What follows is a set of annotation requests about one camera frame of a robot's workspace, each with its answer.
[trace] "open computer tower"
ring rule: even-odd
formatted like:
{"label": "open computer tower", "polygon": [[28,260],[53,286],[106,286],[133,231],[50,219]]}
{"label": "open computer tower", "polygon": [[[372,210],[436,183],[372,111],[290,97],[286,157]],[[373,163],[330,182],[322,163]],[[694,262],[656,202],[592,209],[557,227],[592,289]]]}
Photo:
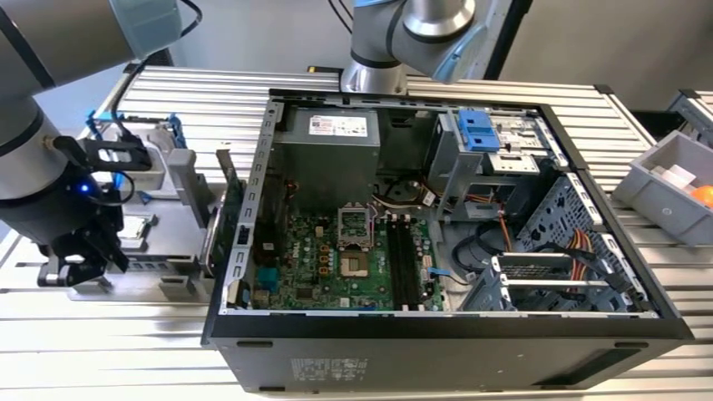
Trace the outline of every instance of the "open computer tower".
{"label": "open computer tower", "polygon": [[246,391],[588,388],[692,339],[545,105],[273,90],[234,220]]}

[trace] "motherboard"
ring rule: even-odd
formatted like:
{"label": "motherboard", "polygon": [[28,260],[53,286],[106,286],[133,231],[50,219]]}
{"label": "motherboard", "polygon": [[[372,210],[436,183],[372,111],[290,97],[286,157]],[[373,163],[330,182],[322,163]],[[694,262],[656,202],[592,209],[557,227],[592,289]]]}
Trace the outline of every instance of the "motherboard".
{"label": "motherboard", "polygon": [[256,308],[444,310],[425,221],[372,220],[364,211],[289,217],[277,266],[257,272]]}

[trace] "metal rail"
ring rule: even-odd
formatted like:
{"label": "metal rail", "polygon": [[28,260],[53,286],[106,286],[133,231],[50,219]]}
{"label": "metal rail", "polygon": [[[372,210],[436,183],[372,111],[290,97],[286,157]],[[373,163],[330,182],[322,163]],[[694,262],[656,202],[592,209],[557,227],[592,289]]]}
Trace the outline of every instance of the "metal rail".
{"label": "metal rail", "polygon": [[[120,109],[128,115],[180,114],[197,169],[222,177],[216,149],[229,149],[248,174],[269,88],[336,90],[334,74],[242,74],[149,68]],[[650,138],[614,96],[592,86],[464,81],[452,86],[410,78],[410,93],[553,106],[593,175],[612,191]],[[713,103],[713,94],[706,94]],[[330,394],[312,399],[581,399],[648,401],[713,398],[713,247],[689,248],[632,210],[620,218],[692,326],[697,342],[588,391],[552,393]],[[217,352],[200,349],[206,306],[73,302],[62,289],[37,289],[42,257],[10,234],[0,244],[0,398],[205,398],[241,396]]]}

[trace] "power supply label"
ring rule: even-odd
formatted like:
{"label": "power supply label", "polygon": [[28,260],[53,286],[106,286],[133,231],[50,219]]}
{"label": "power supply label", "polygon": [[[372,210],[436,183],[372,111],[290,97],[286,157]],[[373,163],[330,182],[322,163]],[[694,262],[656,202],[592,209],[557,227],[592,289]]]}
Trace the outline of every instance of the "power supply label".
{"label": "power supply label", "polygon": [[309,119],[309,134],[366,138],[366,118],[314,115]]}
{"label": "power supply label", "polygon": [[368,358],[293,358],[292,374],[300,382],[362,381]]}

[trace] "white wall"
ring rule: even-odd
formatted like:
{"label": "white wall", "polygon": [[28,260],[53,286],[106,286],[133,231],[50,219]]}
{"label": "white wall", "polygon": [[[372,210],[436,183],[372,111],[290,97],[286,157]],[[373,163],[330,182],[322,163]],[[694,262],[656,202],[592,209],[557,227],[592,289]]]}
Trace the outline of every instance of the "white wall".
{"label": "white wall", "polygon": [[[177,66],[276,73],[302,73],[309,65],[348,66],[350,37],[326,0],[194,2],[202,9],[204,20],[190,35],[170,47]],[[349,9],[350,3],[344,0]],[[490,47],[509,4],[510,0],[477,0],[480,17],[492,20],[494,34],[486,39]],[[189,10],[184,11],[188,23],[193,15]],[[476,74],[485,71],[489,53],[485,51],[477,60]]]}
{"label": "white wall", "polygon": [[122,70],[114,67],[34,96],[62,134],[76,135],[85,127],[86,115],[104,102]]}
{"label": "white wall", "polygon": [[504,80],[608,84],[632,109],[713,89],[711,0],[534,0]]}

